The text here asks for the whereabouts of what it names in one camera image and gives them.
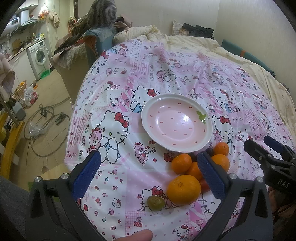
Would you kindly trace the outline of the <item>operator hand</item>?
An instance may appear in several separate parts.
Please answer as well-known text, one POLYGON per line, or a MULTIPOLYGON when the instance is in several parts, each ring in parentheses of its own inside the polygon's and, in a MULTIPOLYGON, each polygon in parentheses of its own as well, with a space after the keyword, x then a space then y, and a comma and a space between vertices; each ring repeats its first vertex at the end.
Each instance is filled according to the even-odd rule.
POLYGON ((153 238, 152 231, 148 229, 141 230, 140 232, 136 232, 133 235, 121 237, 116 239, 115 241, 151 241, 153 238))

